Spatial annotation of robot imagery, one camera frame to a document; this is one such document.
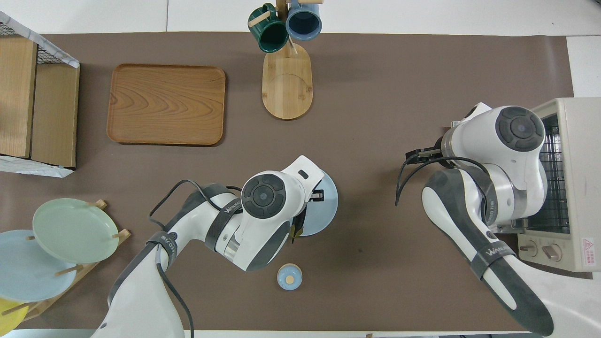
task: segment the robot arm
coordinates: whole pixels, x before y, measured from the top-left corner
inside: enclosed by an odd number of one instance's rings
[[[184,337],[157,264],[166,271],[188,242],[197,239],[244,271],[265,267],[288,238],[290,219],[306,208],[323,176],[300,156],[282,171],[250,178],[241,198],[221,184],[205,186],[204,194],[192,193],[165,231],[147,242],[117,278],[109,311],[93,337]]]
[[[430,220],[528,331],[552,337],[599,336],[601,284],[543,272],[518,260],[481,219],[483,195],[472,178],[477,175],[483,172],[475,168],[432,175],[422,191]]]
[[[442,156],[484,164],[438,171],[422,191],[430,220],[458,247],[474,274],[527,330],[554,337],[601,333],[601,284],[543,272],[518,260],[489,230],[530,216],[545,199],[538,153],[544,129],[527,109],[482,103],[442,138]]]

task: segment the mug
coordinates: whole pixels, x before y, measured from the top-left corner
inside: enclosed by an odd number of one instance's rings
[[[322,31],[319,5],[299,4],[298,0],[291,0],[286,30],[296,40],[308,41],[316,38]]]
[[[275,7],[272,4],[264,4],[262,7],[254,10],[248,17],[252,19],[269,12],[269,17],[261,20],[259,23],[249,27],[252,35],[257,39],[259,48],[265,53],[273,53],[280,50],[288,42],[288,32],[286,25],[276,15]]]

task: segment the small blue cup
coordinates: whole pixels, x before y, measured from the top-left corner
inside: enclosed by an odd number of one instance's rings
[[[322,20],[319,18],[319,5],[299,4],[291,0],[286,30],[291,38],[308,41],[316,38],[322,31]]]

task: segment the wooden board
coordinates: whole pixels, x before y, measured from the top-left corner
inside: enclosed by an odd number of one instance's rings
[[[294,48],[296,55],[286,45],[263,61],[263,104],[282,120],[302,116],[313,102],[311,59],[303,47]]]
[[[35,76],[31,159],[75,167],[79,68],[41,64]]]
[[[122,64],[106,132],[130,144],[211,146],[223,134],[225,73],[217,67]]]
[[[0,37],[0,154],[29,157],[37,45]]]

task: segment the brown tablecloth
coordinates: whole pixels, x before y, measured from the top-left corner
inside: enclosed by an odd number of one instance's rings
[[[478,102],[532,108],[572,96],[564,37],[322,34],[302,43],[313,65],[314,101],[295,121],[278,120],[263,107],[264,54],[249,33],[47,38],[82,63],[78,169],[65,179],[0,173],[0,230],[30,229],[35,210],[53,198],[104,198],[107,213],[133,236],[20,328],[96,328],[117,275],[158,230],[147,221],[149,211],[180,179],[242,186],[253,174],[283,169],[304,154],[338,187],[334,222],[286,244],[267,268],[249,273],[190,243],[168,275],[197,328],[522,330],[423,212],[420,189],[440,167],[417,174],[399,207],[395,180],[405,152],[433,145]],[[109,140],[111,73],[121,63],[223,68],[221,143],[124,146]],[[159,218],[173,216],[191,191],[176,194]],[[280,289],[275,278],[289,262],[303,270],[294,292]]]

